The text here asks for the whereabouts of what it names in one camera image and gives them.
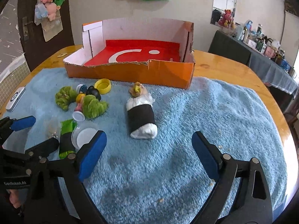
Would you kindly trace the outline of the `person's left hand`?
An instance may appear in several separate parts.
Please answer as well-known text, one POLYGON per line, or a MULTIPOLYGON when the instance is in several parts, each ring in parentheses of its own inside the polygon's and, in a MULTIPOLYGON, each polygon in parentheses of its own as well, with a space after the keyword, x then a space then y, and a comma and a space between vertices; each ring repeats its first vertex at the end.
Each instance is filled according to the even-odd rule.
POLYGON ((19 208, 22 203, 21 200, 19 198, 19 191, 18 190, 9 190, 10 191, 10 202, 11 204, 14 206, 14 208, 19 208))

